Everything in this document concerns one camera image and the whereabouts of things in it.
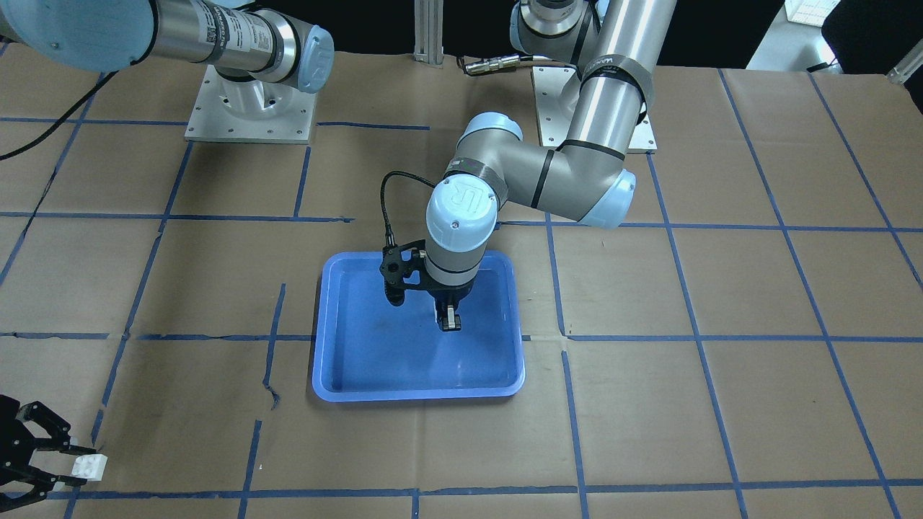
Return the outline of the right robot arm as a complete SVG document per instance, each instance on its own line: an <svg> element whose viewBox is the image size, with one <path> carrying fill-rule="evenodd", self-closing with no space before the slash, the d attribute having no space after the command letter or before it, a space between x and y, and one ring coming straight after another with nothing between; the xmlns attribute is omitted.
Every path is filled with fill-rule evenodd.
<svg viewBox="0 0 923 519"><path fill-rule="evenodd" d="M247 10L218 1L2 1L2 34L101 79L34 141L2 160L31 151L69 118L88 111L120 70L149 56L208 68L189 118L189 141L308 144L317 92L335 59L329 32L274 9ZM2 397L2 512L49 499L63 487L102 479L107 457L80 446L71 424L44 403ZM73 456L69 474L32 464L37 451Z"/></svg>

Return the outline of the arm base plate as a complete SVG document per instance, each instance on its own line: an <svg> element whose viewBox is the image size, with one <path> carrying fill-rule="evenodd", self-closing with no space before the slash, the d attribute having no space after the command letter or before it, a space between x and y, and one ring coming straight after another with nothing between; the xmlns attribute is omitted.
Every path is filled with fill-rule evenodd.
<svg viewBox="0 0 923 519"><path fill-rule="evenodd" d="M317 95L239 70L206 68L185 139L205 143L310 144Z"/></svg>
<svg viewBox="0 0 923 519"><path fill-rule="evenodd" d="M567 137L576 99L570 90L578 85L574 68L537 66L531 70L535 94L535 112L541 145L556 147ZM655 128L642 105L644 118L634 128L627 152L629 154L654 154L658 151Z"/></svg>

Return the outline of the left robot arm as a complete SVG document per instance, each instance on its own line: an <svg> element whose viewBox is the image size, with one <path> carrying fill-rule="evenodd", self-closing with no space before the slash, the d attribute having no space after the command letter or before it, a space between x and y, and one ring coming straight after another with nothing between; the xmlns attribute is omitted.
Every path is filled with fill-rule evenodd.
<svg viewBox="0 0 923 519"><path fill-rule="evenodd" d="M399 308L409 291L428 293L438 328L459 331L459 304L474 289L506 203L584 226L623 223L636 186L624 164L655 101L653 74L675 9L674 1L515 4L511 43L574 69L562 89L564 137L549 146L528 143L507 115L475 115L442 177L424 181L426 237L399 245L383 217L379 272L390 305Z"/></svg>

